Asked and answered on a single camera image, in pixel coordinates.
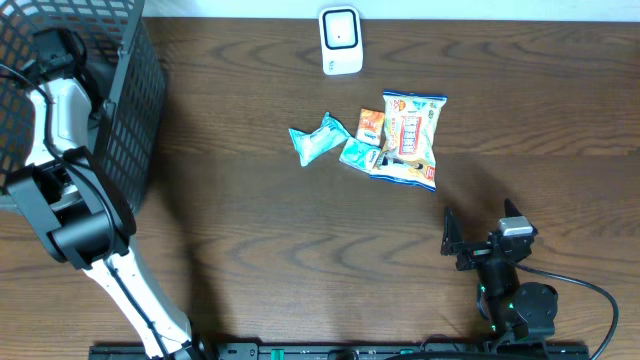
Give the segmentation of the green tissue pack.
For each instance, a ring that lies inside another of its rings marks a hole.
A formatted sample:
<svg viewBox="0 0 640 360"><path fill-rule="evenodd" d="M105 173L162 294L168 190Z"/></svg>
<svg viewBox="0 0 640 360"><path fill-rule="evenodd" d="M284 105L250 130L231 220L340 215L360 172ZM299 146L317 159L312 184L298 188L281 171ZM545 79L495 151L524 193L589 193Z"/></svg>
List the green tissue pack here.
<svg viewBox="0 0 640 360"><path fill-rule="evenodd" d="M351 137L347 140L339 161L356 170L369 173L380 153L380 148Z"/></svg>

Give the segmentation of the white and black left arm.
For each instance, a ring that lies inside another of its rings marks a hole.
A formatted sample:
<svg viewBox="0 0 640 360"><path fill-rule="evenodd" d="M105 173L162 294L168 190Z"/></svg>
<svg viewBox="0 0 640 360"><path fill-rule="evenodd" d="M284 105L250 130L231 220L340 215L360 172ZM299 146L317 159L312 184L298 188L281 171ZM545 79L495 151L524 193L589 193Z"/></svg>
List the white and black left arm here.
<svg viewBox="0 0 640 360"><path fill-rule="evenodd" d="M50 28L35 33L34 44L37 59L9 71L35 110L31 150L7 178L9 196L54 260L84 272L112 298L147 358L208 358L189 318L140 255L127 200L88 148L103 100L83 41L68 29Z"/></svg>

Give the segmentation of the teal snack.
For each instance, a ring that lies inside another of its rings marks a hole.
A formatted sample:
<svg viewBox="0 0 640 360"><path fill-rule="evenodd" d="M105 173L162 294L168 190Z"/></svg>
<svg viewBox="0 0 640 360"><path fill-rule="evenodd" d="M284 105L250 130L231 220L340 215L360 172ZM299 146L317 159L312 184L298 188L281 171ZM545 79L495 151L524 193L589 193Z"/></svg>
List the teal snack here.
<svg viewBox="0 0 640 360"><path fill-rule="evenodd" d="M320 155L347 141L351 135L344 125L329 112L324 114L321 125L312 133L289 129L294 149L299 154L300 166L306 167Z"/></svg>

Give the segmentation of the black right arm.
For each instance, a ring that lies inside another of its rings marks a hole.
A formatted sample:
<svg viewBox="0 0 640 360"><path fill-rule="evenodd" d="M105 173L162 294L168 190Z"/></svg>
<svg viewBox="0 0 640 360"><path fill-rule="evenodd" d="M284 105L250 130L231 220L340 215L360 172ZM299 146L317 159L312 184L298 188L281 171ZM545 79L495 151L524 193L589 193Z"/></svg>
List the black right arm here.
<svg viewBox="0 0 640 360"><path fill-rule="evenodd" d="M531 254L538 230L509 199L503 218L483 242L467 242L453 211L444 211L440 253L456 258L456 269L479 277L477 307L491 322L502 343L543 341L555 334L558 311L555 288L539 282L522 283L516 266Z"/></svg>

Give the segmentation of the yellow snack bag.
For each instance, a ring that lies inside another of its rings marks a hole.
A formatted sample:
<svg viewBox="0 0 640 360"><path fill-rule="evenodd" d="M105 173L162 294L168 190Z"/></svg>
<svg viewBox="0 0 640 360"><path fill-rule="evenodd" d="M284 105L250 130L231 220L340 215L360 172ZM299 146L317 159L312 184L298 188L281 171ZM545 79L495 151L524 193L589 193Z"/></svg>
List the yellow snack bag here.
<svg viewBox="0 0 640 360"><path fill-rule="evenodd" d="M385 90L383 99L385 143L370 177L435 192L433 143L448 97Z"/></svg>

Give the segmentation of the orange small packet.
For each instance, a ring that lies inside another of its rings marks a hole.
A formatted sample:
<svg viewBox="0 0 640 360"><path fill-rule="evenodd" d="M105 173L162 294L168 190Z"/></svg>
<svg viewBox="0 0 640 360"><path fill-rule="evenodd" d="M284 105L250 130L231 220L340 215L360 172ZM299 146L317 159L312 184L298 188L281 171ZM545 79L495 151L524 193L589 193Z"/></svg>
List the orange small packet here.
<svg viewBox="0 0 640 360"><path fill-rule="evenodd" d="M384 122L383 112L362 108L355 138L369 145L379 146Z"/></svg>

